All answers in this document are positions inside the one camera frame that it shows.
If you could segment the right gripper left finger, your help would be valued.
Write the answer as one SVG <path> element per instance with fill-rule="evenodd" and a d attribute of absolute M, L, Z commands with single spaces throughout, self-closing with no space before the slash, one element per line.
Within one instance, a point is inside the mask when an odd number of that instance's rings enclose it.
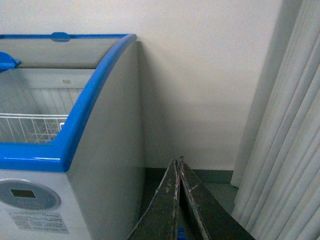
<path fill-rule="evenodd" d="M 128 236 L 129 240 L 176 240 L 180 202 L 180 169 L 172 160 L 149 206 Z"/>

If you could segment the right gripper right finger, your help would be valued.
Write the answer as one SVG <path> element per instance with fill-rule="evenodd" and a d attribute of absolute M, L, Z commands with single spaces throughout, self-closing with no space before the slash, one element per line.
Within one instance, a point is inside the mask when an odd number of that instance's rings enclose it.
<path fill-rule="evenodd" d="M 252 240 L 248 233 L 216 200 L 196 173 L 182 160 L 180 206 L 197 240 Z"/>

